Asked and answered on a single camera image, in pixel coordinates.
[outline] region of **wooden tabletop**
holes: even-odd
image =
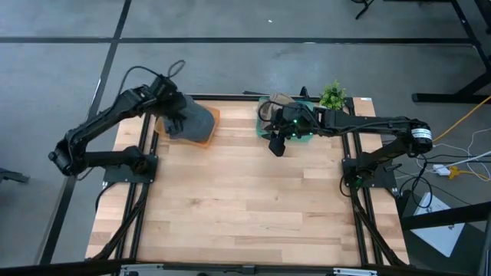
[[[160,138],[159,167],[150,186],[137,259],[360,265],[351,202],[338,188],[341,138],[288,141],[285,155],[275,157],[255,131],[257,102],[199,103],[220,109],[220,124],[208,149]],[[357,115],[374,116],[371,99],[354,98],[354,105]],[[114,149],[138,144],[142,122],[134,118],[120,123]],[[381,146],[381,138],[361,134],[361,144],[370,152]],[[353,144],[350,148],[355,156]],[[121,183],[102,196],[87,257],[97,254],[119,227],[127,193],[128,184]],[[371,195],[379,231],[408,262],[393,198],[384,189],[372,189]],[[373,263],[366,229],[365,239]]]

